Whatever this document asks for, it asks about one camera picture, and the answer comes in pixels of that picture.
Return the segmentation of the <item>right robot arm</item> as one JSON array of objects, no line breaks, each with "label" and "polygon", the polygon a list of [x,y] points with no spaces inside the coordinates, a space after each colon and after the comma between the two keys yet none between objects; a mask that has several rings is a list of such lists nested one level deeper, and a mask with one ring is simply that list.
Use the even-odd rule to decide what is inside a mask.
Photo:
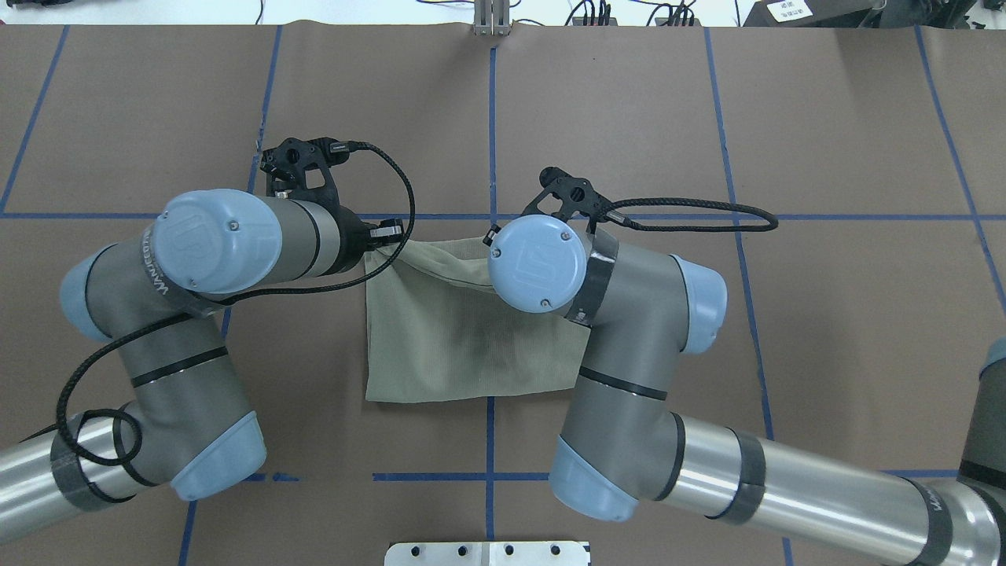
[{"label": "right robot arm", "polygon": [[846,465],[671,411],[682,355],[727,312],[718,272],[551,215],[485,237],[510,306],[586,327],[549,486],[583,516],[625,522],[640,502],[869,556],[887,565],[1004,563],[1004,340],[989,347],[958,471],[921,483]]}]

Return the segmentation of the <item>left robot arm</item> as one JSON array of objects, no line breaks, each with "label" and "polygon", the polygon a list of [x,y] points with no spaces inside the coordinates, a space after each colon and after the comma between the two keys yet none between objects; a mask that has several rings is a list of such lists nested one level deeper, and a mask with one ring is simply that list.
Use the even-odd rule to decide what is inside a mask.
[{"label": "left robot arm", "polygon": [[66,319],[100,350],[73,370],[53,425],[2,452],[2,541],[169,486],[193,502],[258,471],[266,445],[215,315],[305,294],[413,221],[364,222],[338,198],[188,191],[61,282]]}]

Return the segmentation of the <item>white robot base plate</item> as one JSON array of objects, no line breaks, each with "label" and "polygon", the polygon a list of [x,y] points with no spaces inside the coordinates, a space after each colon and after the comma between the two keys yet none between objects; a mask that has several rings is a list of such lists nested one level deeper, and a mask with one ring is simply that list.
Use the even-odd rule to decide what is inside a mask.
[{"label": "white robot base plate", "polygon": [[588,542],[474,541],[395,543],[384,565],[593,565]]}]

